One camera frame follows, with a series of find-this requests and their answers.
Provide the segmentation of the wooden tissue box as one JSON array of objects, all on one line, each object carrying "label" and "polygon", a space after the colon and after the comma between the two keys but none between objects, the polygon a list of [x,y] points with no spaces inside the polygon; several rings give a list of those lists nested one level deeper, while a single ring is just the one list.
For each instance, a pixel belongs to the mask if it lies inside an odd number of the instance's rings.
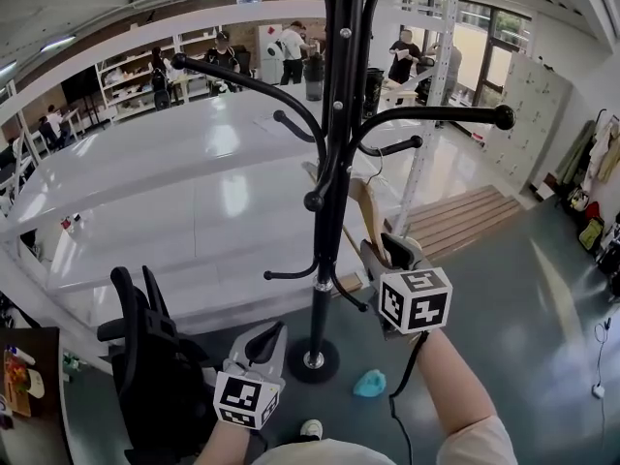
[{"label": "wooden tissue box", "polygon": [[32,416],[29,394],[27,393],[27,385],[25,387],[14,387],[11,385],[5,376],[5,359],[8,356],[13,356],[10,352],[4,352],[3,361],[3,377],[4,377],[4,390],[5,397],[8,400],[10,408],[22,417],[30,418]]}]

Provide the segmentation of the person's right forearm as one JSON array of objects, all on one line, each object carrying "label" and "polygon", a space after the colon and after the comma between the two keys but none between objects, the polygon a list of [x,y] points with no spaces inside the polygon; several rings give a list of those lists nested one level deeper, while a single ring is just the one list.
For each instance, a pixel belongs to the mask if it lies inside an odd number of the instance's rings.
[{"label": "person's right forearm", "polygon": [[440,329],[428,335],[417,366],[447,436],[490,437],[498,429],[497,412],[487,390]]}]

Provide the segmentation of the dark wooden desk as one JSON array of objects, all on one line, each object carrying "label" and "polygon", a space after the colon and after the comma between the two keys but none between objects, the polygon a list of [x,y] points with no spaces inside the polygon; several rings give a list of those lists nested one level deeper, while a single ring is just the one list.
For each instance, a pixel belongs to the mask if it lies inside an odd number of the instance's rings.
[{"label": "dark wooden desk", "polygon": [[[37,370],[45,396],[29,394],[32,416],[15,413],[5,397],[3,361],[8,351]],[[5,465],[71,465],[60,396],[59,330],[56,327],[0,328],[0,448]]]}]

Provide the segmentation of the black cylindrical bin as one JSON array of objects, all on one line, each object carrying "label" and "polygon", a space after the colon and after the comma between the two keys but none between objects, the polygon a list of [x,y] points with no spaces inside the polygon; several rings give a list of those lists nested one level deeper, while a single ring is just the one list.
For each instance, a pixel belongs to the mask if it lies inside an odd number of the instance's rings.
[{"label": "black cylindrical bin", "polygon": [[364,88],[364,102],[362,106],[362,118],[368,119],[374,116],[379,107],[384,71],[378,68],[368,68]]},{"label": "black cylindrical bin", "polygon": [[318,102],[323,98],[324,59],[320,53],[314,53],[304,62],[303,76],[305,80],[306,99]]}]

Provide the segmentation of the light wooden table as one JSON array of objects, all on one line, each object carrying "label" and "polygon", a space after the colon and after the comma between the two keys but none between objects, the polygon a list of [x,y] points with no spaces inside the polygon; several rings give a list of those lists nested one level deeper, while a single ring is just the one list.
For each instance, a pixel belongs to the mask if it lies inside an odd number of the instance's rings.
[{"label": "light wooden table", "polygon": [[411,77],[408,81],[400,84],[392,79],[385,79],[382,84],[382,99],[391,107],[401,100],[401,107],[413,107],[416,104],[418,93],[416,88],[418,80]]}]

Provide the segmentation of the black framed window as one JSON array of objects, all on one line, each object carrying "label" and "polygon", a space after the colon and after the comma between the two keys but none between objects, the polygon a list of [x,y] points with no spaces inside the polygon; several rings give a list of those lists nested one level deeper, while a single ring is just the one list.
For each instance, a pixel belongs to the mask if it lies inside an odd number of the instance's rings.
[{"label": "black framed window", "polygon": [[527,16],[461,0],[450,56],[455,71],[445,85],[448,100],[457,106],[497,106],[512,55],[528,51],[531,31]]}]

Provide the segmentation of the wooden hanger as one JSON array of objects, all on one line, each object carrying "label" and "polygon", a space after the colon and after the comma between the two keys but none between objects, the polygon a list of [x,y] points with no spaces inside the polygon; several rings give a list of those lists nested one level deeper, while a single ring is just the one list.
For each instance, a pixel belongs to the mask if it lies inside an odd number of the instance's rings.
[{"label": "wooden hanger", "polygon": [[[313,182],[318,179],[318,168],[311,162],[304,161],[301,167],[308,173]],[[353,177],[349,183],[348,198],[357,203],[359,213],[364,221],[367,237],[369,238],[372,251],[376,252],[379,259],[387,263],[388,254],[382,241],[382,233],[384,232],[384,221],[379,212],[379,206],[375,200],[374,190],[369,182],[360,177]],[[355,249],[358,257],[362,259],[360,243],[354,240],[353,235],[347,227],[343,225],[343,232],[348,241]]]}]

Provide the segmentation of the blue cloth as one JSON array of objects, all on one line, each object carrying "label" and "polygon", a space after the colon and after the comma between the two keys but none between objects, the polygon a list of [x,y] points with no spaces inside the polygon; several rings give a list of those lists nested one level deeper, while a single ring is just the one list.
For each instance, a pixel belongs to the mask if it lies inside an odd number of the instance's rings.
[{"label": "blue cloth", "polygon": [[378,369],[364,373],[355,383],[353,394],[364,398],[375,398],[382,395],[386,389],[387,379]]}]

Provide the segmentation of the white metal shelving unit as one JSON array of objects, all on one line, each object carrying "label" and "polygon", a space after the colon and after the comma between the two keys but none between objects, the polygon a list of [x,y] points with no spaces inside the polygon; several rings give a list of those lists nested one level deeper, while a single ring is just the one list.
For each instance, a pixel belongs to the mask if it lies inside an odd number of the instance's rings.
[{"label": "white metal shelving unit", "polygon": [[[109,275],[150,267],[180,331],[198,334],[309,306],[314,217],[301,167],[315,146],[245,90],[152,113],[41,162],[0,214],[0,292],[83,357],[120,317]],[[83,225],[74,225],[80,214]],[[70,216],[64,230],[61,221]]]}]

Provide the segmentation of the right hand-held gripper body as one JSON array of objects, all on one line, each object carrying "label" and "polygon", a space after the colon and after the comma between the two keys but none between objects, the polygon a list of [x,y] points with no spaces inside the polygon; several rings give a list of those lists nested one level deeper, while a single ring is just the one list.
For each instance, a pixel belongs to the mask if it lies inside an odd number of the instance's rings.
[{"label": "right hand-held gripper body", "polygon": [[414,270],[368,269],[369,303],[386,340],[413,336],[446,325],[452,284],[441,267]]}]

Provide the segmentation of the black coat rack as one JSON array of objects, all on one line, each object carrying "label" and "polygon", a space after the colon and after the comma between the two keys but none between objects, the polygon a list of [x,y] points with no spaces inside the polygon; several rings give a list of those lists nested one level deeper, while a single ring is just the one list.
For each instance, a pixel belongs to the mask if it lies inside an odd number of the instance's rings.
[{"label": "black coat rack", "polygon": [[294,342],[287,356],[290,373],[306,384],[321,384],[337,372],[340,357],[336,347],[325,340],[331,292],[341,284],[336,263],[343,231],[353,161],[357,152],[386,156],[409,148],[419,148],[417,140],[407,140],[383,148],[364,146],[372,129],[396,119],[431,121],[474,121],[508,130],[515,123],[511,108],[390,108],[369,119],[362,117],[363,94],[374,13],[379,0],[324,0],[326,23],[325,82],[322,118],[310,113],[290,94],[240,73],[177,53],[171,63],[177,70],[190,70],[259,92],[282,102],[306,123],[305,129],[287,124],[300,139],[313,141],[319,157],[318,181],[303,203],[315,215],[313,262],[294,273],[295,279],[317,276],[311,311],[311,331]]}]

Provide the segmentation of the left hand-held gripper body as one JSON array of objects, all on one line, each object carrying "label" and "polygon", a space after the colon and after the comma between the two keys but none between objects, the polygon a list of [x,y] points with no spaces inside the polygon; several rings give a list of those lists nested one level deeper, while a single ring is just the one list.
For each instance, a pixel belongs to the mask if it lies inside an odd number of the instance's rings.
[{"label": "left hand-held gripper body", "polygon": [[213,396],[218,420],[244,428],[263,428],[275,412],[285,382],[234,364],[219,371]]}]

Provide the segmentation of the green plastic bottle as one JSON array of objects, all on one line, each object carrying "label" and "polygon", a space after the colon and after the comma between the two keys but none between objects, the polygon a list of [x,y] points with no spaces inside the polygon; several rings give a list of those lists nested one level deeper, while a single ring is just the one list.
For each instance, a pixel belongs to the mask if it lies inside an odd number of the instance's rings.
[{"label": "green plastic bottle", "polygon": [[64,352],[62,355],[63,381],[70,383],[73,375],[80,371],[80,365],[81,362],[77,356]]}]

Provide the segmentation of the flat cardboard box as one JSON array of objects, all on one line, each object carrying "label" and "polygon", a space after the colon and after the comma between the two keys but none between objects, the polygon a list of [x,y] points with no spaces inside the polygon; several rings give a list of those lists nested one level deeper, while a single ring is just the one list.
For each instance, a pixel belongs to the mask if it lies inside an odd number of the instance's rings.
[{"label": "flat cardboard box", "polygon": [[337,294],[342,291],[352,294],[364,288],[362,279],[355,272],[334,276],[332,283]]}]

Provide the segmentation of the white lockers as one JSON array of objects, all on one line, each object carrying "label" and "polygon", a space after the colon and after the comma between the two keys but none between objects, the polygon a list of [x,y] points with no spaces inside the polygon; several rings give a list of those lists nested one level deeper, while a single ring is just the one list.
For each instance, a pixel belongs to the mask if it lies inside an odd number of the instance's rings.
[{"label": "white lockers", "polygon": [[517,192],[533,183],[552,144],[572,94],[573,84],[523,54],[514,54],[502,103],[514,112],[507,131],[490,130],[482,152]]}]

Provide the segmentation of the person's left forearm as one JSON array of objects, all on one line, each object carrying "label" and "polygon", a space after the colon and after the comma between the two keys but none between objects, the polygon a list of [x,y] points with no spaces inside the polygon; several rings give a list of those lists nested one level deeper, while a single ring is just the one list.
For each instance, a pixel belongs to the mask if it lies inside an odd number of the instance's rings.
[{"label": "person's left forearm", "polygon": [[244,465],[250,430],[218,420],[194,465]]}]

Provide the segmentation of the colourful flowers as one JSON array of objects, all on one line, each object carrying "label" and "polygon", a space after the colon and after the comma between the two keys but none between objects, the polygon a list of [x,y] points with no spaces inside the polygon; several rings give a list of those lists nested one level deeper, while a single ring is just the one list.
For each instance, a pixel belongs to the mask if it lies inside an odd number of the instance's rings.
[{"label": "colourful flowers", "polygon": [[5,376],[14,387],[24,388],[28,383],[28,371],[25,362],[18,357],[8,356],[5,359]]}]

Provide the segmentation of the garment rack with clothes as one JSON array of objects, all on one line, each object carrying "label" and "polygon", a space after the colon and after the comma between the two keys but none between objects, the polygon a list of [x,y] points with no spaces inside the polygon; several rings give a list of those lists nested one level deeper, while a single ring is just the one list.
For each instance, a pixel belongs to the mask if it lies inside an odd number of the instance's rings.
[{"label": "garment rack with clothes", "polygon": [[606,109],[581,128],[556,169],[556,186],[569,208],[583,211],[596,182],[607,183],[620,164],[620,117]]}]

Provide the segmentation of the yellow green bag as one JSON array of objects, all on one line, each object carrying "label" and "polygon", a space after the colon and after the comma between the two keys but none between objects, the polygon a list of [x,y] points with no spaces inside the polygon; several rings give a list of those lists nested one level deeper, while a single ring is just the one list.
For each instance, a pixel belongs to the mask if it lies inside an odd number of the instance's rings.
[{"label": "yellow green bag", "polygon": [[605,222],[601,218],[591,218],[578,235],[581,246],[588,252],[595,250],[600,243],[604,228]]}]

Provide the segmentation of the wooden steps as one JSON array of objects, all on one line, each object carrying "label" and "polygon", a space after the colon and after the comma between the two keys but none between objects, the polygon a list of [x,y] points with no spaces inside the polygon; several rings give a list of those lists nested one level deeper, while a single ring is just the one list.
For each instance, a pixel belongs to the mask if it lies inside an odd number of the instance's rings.
[{"label": "wooden steps", "polygon": [[514,197],[487,185],[413,208],[403,231],[436,261],[497,230],[523,210]]}]

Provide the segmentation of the person's light shirt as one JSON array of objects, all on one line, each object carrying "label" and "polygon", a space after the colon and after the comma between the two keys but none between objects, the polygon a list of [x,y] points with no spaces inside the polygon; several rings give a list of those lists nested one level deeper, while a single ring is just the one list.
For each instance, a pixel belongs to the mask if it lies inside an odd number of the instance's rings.
[{"label": "person's light shirt", "polygon": [[[251,465],[396,465],[361,445],[325,439],[268,450]],[[442,444],[436,465],[518,465],[509,434],[496,416],[471,424]]]}]

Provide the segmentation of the black backpack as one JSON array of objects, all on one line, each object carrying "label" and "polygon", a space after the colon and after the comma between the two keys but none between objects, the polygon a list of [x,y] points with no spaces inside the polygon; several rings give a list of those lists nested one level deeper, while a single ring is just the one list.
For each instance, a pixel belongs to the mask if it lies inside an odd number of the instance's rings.
[{"label": "black backpack", "polygon": [[598,259],[598,268],[605,275],[613,275],[620,269],[620,241],[613,240]]}]

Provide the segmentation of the white storage shelves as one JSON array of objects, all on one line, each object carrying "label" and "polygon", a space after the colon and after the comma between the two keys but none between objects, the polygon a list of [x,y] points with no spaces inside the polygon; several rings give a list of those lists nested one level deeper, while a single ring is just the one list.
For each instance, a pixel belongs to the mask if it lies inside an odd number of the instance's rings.
[{"label": "white storage shelves", "polygon": [[172,35],[128,51],[119,52],[95,65],[106,115],[111,123],[122,122],[156,109],[152,73],[152,49],[165,61],[177,53],[202,59],[215,46],[220,25]]}]

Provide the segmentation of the black office chair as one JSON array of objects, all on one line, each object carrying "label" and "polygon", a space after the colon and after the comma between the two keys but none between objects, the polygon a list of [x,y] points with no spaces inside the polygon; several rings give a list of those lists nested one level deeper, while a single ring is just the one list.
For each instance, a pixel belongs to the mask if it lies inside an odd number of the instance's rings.
[{"label": "black office chair", "polygon": [[112,376],[131,442],[130,465],[177,465],[197,455],[215,422],[213,388],[203,370],[215,366],[192,339],[177,331],[151,270],[144,266],[145,291],[124,266],[110,280],[122,317],[97,329],[101,342],[121,340],[110,355]]},{"label": "black office chair", "polygon": [[432,83],[432,75],[428,75],[426,72],[432,70],[434,66],[435,59],[429,56],[422,56],[416,65],[418,78],[418,84],[416,87],[416,93],[418,94],[417,100],[422,105],[425,105],[427,102]]}]

